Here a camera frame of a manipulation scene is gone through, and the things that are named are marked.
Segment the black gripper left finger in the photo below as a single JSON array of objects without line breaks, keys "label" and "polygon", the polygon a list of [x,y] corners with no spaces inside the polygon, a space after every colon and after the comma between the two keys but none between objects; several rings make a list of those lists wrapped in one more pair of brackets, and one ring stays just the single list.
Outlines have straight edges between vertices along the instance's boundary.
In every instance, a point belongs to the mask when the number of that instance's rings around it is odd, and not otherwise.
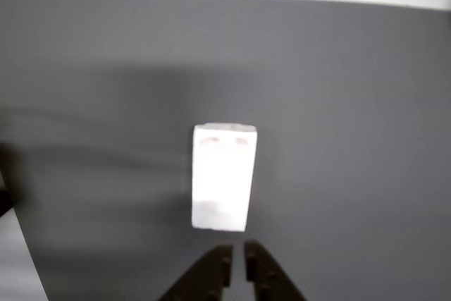
[{"label": "black gripper left finger", "polygon": [[232,262],[232,245],[212,247],[159,300],[222,300],[223,289],[230,286]]}]

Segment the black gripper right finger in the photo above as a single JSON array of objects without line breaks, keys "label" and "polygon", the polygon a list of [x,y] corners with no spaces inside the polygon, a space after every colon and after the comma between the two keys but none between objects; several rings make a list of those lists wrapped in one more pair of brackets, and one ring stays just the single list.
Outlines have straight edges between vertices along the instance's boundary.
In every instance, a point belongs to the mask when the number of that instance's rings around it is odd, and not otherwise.
[{"label": "black gripper right finger", "polygon": [[260,242],[248,240],[244,249],[246,279],[253,285],[255,300],[307,300]]}]

